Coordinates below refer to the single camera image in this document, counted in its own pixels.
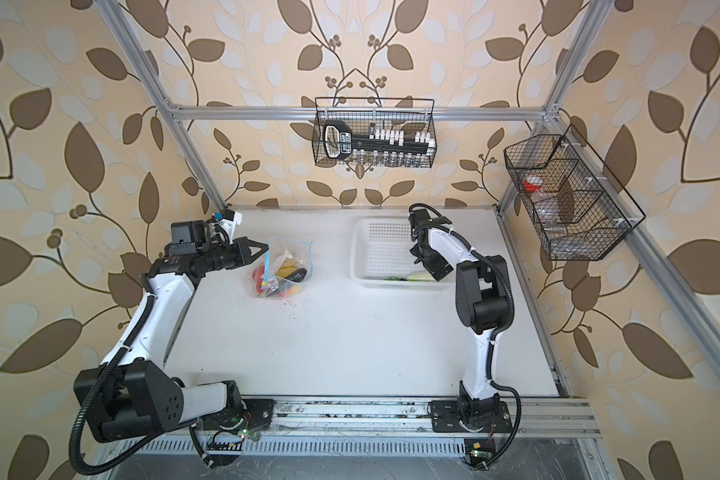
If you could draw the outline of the red toy tomato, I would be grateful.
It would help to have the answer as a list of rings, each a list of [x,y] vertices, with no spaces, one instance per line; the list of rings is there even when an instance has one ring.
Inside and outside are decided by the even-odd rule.
[[[252,272],[252,281],[259,288],[265,282],[265,268],[263,265],[256,267]]]

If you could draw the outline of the clear zip top bag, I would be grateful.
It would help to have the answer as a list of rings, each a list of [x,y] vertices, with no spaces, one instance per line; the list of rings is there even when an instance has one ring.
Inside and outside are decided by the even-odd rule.
[[[254,298],[287,299],[297,295],[314,273],[312,243],[273,236],[268,250],[256,260],[248,277]]]

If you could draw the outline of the red toy apple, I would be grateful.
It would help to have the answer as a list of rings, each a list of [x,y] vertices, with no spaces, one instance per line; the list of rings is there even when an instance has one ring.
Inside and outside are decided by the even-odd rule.
[[[264,297],[270,297],[270,296],[276,295],[277,292],[279,291],[279,288],[280,288],[280,285],[276,282],[267,283],[263,287],[262,294],[264,295]]]

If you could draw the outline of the dark toy eggplant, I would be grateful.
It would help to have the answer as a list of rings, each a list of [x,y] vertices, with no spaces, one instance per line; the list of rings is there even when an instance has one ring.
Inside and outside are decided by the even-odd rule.
[[[298,268],[290,273],[286,280],[291,283],[302,283],[307,279],[308,273],[309,271],[306,268]]]

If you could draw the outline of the red yellow toy mango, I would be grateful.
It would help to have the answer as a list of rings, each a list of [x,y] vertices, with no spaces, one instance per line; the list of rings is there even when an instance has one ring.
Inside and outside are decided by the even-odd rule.
[[[303,286],[300,284],[290,284],[282,292],[282,297],[287,298],[287,297],[297,295],[302,290],[302,288],[303,288]]]

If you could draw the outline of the yellow toy potato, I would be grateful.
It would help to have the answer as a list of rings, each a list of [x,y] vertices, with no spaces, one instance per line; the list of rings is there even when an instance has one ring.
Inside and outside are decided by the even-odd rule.
[[[278,269],[276,276],[279,278],[287,278],[288,276],[292,275],[294,272],[300,269],[299,265],[292,264],[292,263],[285,263],[280,266]]]

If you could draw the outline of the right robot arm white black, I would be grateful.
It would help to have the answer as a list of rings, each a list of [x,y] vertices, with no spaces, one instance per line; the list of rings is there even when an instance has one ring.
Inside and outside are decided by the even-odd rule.
[[[434,207],[414,203],[408,221],[415,262],[437,282],[455,274],[455,309],[471,331],[467,368],[459,383],[456,410],[461,429],[495,433],[499,421],[509,424],[508,437],[498,447],[478,447],[466,454],[473,470],[489,470],[515,440],[522,420],[522,401],[516,388],[499,383],[496,356],[502,335],[512,326],[515,299],[505,258],[479,252]]]

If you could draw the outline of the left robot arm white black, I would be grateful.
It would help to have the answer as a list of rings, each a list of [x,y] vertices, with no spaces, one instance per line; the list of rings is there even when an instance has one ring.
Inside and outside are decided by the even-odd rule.
[[[195,430],[206,417],[223,428],[246,429],[252,415],[233,380],[187,386],[164,366],[200,281],[210,272],[255,263],[269,247],[246,237],[215,242],[172,243],[141,280],[144,292],[135,317],[102,363],[81,371],[73,390],[79,411],[68,457],[80,475],[108,472],[163,434]],[[135,444],[102,464],[82,453],[84,430],[99,443],[133,438]]]

